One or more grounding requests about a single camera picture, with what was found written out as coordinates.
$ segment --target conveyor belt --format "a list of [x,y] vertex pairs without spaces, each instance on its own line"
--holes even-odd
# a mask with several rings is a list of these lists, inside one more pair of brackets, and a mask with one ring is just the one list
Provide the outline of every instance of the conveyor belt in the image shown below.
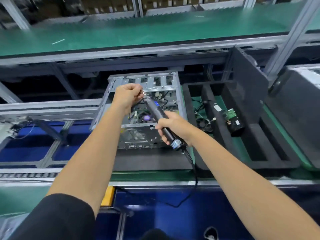
[[[96,23],[54,24],[46,28],[0,30],[0,56],[287,33],[299,3],[259,5],[118,19]],[[320,13],[309,29],[318,29]]]

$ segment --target black sleeve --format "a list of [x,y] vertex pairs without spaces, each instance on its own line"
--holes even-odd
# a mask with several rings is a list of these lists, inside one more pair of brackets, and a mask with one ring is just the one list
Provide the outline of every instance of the black sleeve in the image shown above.
[[84,201],[57,193],[46,196],[14,231],[9,240],[91,240],[94,212]]

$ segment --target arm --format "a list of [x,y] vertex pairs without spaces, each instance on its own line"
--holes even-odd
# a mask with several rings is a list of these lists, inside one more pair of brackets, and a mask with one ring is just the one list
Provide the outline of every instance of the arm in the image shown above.
[[47,195],[63,193],[81,199],[97,217],[111,177],[122,119],[142,98],[141,89],[132,83],[116,89],[110,108],[58,174]]
[[[169,119],[160,119],[156,129],[169,127],[197,149],[238,217],[255,239],[320,238],[320,227],[316,222],[281,190],[179,115],[167,111],[166,114]],[[168,144],[161,130],[159,134]]]

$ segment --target green workbench surface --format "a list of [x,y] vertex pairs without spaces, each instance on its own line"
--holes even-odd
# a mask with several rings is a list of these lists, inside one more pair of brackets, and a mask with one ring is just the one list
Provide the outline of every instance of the green workbench surface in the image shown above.
[[[0,30],[0,56],[288,32],[299,3]],[[309,29],[319,29],[320,12]]]

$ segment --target yellow block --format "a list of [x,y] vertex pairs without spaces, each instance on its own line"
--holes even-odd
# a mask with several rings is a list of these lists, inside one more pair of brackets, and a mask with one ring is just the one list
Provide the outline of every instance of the yellow block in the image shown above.
[[104,207],[111,206],[114,193],[115,193],[115,188],[113,186],[108,186],[108,188],[106,189],[106,194],[103,197],[101,206],[104,206]]

